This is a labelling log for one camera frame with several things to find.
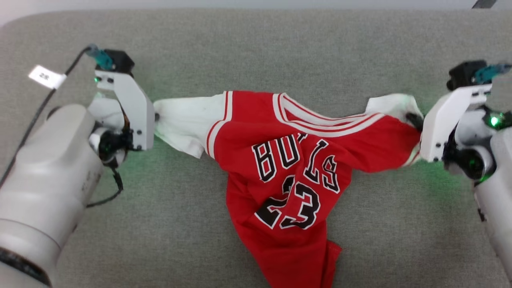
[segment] label sticker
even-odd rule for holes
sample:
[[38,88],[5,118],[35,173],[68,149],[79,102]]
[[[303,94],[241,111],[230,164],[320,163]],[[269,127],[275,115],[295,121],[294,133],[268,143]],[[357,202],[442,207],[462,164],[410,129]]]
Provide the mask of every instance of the label sticker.
[[66,76],[57,74],[43,66],[37,65],[34,70],[30,72],[29,78],[48,88],[57,89],[64,82]]

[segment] white sleeve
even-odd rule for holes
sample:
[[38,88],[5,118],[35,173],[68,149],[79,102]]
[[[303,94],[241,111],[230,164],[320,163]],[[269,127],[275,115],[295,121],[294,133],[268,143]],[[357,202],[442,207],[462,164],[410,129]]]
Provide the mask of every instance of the white sleeve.
[[388,116],[395,117],[412,125],[407,119],[407,113],[413,113],[423,118],[423,114],[416,104],[414,96],[406,94],[390,94],[381,97],[368,99],[368,104],[365,110],[366,114],[382,113]]
[[155,135],[178,151],[200,158],[215,123],[224,119],[226,93],[212,97],[171,98],[154,103],[160,119]]

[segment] basketball jersey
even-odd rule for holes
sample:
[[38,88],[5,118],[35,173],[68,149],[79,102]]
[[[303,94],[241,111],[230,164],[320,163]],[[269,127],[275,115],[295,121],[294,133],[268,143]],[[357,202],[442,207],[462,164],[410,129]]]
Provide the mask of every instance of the basketball jersey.
[[[414,102],[398,98],[391,103]],[[416,103],[411,111],[373,99],[366,113],[342,118],[317,114],[285,93],[165,99],[155,102],[155,133],[195,157],[206,151],[228,173],[232,222],[272,287],[324,288],[342,250],[327,240],[326,218],[352,170],[379,172],[418,159],[420,133],[404,122],[406,110],[418,112]]]

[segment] black cable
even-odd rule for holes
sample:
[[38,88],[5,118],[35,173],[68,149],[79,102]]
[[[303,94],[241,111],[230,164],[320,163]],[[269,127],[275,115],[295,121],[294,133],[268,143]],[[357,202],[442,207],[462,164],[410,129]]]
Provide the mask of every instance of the black cable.
[[[76,56],[75,60],[73,61],[73,63],[71,63],[71,66],[69,66],[69,68],[66,70],[64,75],[69,76],[71,71],[73,71],[73,69],[75,69],[76,65],[82,58],[83,54],[86,53],[87,51],[89,51],[90,49],[91,49],[91,47],[86,47],[82,51],[80,51],[80,53],[78,54],[78,56]],[[46,107],[46,105],[48,104],[48,102],[50,101],[50,99],[52,98],[53,94],[55,94],[56,91],[57,91],[57,89],[54,88],[54,89],[52,89],[52,91],[50,91],[50,93],[48,93],[48,96],[46,96],[45,100],[41,103],[41,105],[37,109],[34,117],[32,118],[32,121],[30,121],[30,124],[29,124],[27,130],[25,131],[25,134],[23,135],[23,138],[22,138],[21,142],[19,143],[18,148],[16,148],[16,152],[14,153],[14,156],[12,157],[11,162],[7,166],[5,173],[3,174],[2,178],[0,179],[0,189],[4,185],[7,177],[9,176],[12,168],[14,167],[14,163],[16,162],[16,155],[18,154],[19,150],[25,145],[25,142],[27,142],[27,139],[30,136],[30,132],[32,132],[32,129],[34,128],[37,120],[41,116],[42,111],[44,110],[44,108]],[[110,202],[110,201],[114,200],[114,198],[116,198],[119,194],[121,194],[121,191],[123,191],[123,182],[121,179],[121,175],[119,175],[119,173],[114,168],[111,167],[111,169],[112,169],[112,172],[114,172],[114,179],[116,180],[118,191],[114,195],[112,195],[111,197],[109,197],[107,199],[88,204],[86,206],[87,208],[103,205],[107,202]]]
[[114,195],[110,196],[109,198],[103,199],[102,201],[87,204],[86,208],[91,208],[94,206],[99,206],[99,205],[103,205],[107,202],[110,202],[110,201],[114,200],[117,196],[119,196],[119,194],[121,194],[121,192],[123,191],[124,187],[123,187],[123,180],[121,179],[121,175],[119,175],[119,173],[116,171],[116,169],[114,169],[112,167],[110,167],[110,169],[112,169],[112,172],[114,172],[114,180],[116,180],[117,189],[118,189],[117,192]]
[[[89,51],[90,49],[91,48],[89,48],[89,47],[84,48],[78,54],[78,56],[75,58],[75,60],[71,64],[71,66],[64,73],[66,76],[69,76],[71,71],[73,71],[75,66],[78,64],[78,61],[80,61],[80,58],[82,58],[83,54],[85,52]],[[5,170],[5,173],[3,174],[2,179],[0,179],[0,188],[2,188],[2,186],[5,183],[5,180],[7,180],[7,177],[9,176],[9,173],[11,173],[11,170],[14,167],[14,163],[16,162],[16,155],[18,154],[19,150],[23,147],[23,145],[25,145],[25,142],[27,142],[27,139],[30,136],[30,132],[32,132],[32,129],[34,128],[37,120],[41,116],[41,113],[42,113],[43,109],[46,107],[46,105],[48,104],[48,102],[50,101],[50,99],[52,98],[53,94],[55,94],[56,91],[57,91],[57,89],[52,89],[52,91],[50,91],[50,93],[48,93],[48,96],[46,96],[45,100],[41,103],[41,105],[39,106],[39,108],[35,112],[35,115],[32,118],[32,121],[30,121],[30,124],[29,124],[27,130],[25,131],[25,134],[23,135],[23,138],[22,138],[21,142],[19,143],[18,148],[16,148],[16,151],[14,152],[14,156],[12,157],[11,162],[7,166],[7,169]]]

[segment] gray fabric surface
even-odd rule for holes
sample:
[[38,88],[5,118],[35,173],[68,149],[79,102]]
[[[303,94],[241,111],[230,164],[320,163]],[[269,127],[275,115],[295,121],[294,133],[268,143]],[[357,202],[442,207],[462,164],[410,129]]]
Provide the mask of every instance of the gray fabric surface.
[[[123,49],[151,100],[224,90],[287,92],[328,116],[360,113],[369,97],[415,95],[423,111],[467,59],[512,60],[512,12],[82,11],[31,16],[0,30],[0,167],[48,90],[36,65],[62,73],[89,43]],[[56,105],[88,105],[83,59]],[[490,104],[512,108],[512,77]],[[159,139],[120,169],[125,191],[87,210],[58,265],[58,287],[268,287],[225,206],[226,174]],[[110,195],[109,172],[94,199]],[[344,251],[334,287],[506,287],[470,184],[420,163],[353,181],[328,218]]]

